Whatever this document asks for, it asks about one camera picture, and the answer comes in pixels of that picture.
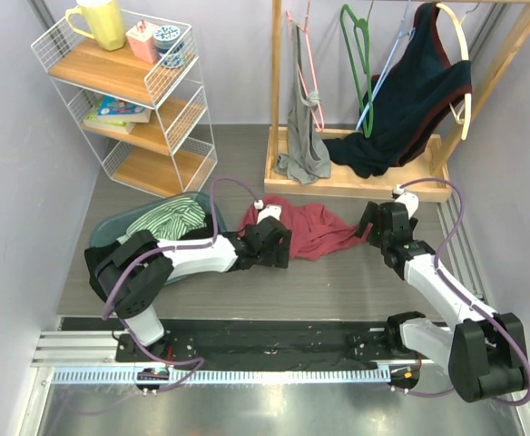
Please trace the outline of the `light blue hanger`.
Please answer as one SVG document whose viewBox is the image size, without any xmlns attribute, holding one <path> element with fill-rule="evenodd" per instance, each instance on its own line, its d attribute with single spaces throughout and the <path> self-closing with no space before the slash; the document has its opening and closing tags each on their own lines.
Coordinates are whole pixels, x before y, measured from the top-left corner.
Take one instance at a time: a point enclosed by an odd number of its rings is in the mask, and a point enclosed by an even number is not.
<svg viewBox="0 0 530 436">
<path fill-rule="evenodd" d="M 410 1 L 406 1 L 404 12 L 401 16 L 400 25 L 398 28 L 398 33 L 394 44 L 388 54 L 388 58 L 382 68 L 382 71 L 378 75 L 377 81 L 372 84 L 369 82 L 367 87 L 366 97 L 362 98 L 362 109 L 359 115 L 357 128 L 364 134 L 366 138 L 369 138 L 373 131 L 374 126 L 374 102 L 378 97 L 378 94 L 386 81 L 388 73 L 394 66 L 394 55 L 398 51 L 398 46 L 404 38 L 411 39 L 415 30 L 413 28 L 407 27 L 407 16 L 410 6 Z"/>
</svg>

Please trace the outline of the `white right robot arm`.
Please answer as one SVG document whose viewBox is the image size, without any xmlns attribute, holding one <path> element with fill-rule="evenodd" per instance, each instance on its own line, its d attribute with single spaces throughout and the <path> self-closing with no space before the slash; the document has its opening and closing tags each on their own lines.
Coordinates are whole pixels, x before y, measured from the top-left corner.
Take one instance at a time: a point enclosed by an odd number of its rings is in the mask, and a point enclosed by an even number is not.
<svg viewBox="0 0 530 436">
<path fill-rule="evenodd" d="M 388 318 L 384 345 L 397 359 L 417 352 L 446 370 L 466 402 L 514 392 L 530 394 L 525 330 L 511 312 L 500 313 L 475 297 L 437 260 L 435 250 L 415 239 L 418 199 L 404 193 L 393 202 L 367 204 L 357 236 L 379 248 L 386 266 L 418 290 L 445 322 L 407 312 Z"/>
</svg>

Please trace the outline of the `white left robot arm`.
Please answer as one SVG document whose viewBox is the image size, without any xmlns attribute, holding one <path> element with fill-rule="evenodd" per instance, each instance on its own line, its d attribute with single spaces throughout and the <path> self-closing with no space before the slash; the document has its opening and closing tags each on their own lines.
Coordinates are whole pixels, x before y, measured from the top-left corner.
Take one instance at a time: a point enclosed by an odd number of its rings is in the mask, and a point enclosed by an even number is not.
<svg viewBox="0 0 530 436">
<path fill-rule="evenodd" d="M 84 259 L 90 286 L 105 303 L 104 315 L 116 315 L 134 335 L 136 351 L 147 362 L 158 362 L 168 341 L 153 303 L 167 282 L 254 265 L 286 269 L 291 237 L 291 230 L 268 216 L 239 232 L 197 240 L 163 240 L 141 230 L 124 243 L 86 249 Z"/>
</svg>

